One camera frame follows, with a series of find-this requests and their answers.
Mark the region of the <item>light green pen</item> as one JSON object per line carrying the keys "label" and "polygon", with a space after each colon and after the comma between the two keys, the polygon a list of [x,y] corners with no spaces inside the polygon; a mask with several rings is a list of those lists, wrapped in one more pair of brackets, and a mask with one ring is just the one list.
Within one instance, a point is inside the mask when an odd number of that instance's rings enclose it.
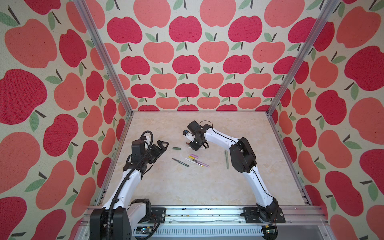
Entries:
{"label": "light green pen", "polygon": [[229,152],[225,150],[225,158],[226,158],[226,168],[229,169]]}

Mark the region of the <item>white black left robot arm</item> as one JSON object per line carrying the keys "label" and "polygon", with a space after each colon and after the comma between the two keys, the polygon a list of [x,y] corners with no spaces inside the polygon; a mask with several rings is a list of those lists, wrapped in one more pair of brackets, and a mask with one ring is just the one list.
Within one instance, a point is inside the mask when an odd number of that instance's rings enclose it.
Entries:
{"label": "white black left robot arm", "polygon": [[149,199],[132,200],[132,196],[147,165],[155,163],[168,146],[168,142],[153,143],[145,137],[132,142],[119,186],[101,209],[91,213],[91,240],[147,240],[158,230],[165,212],[153,211]]}

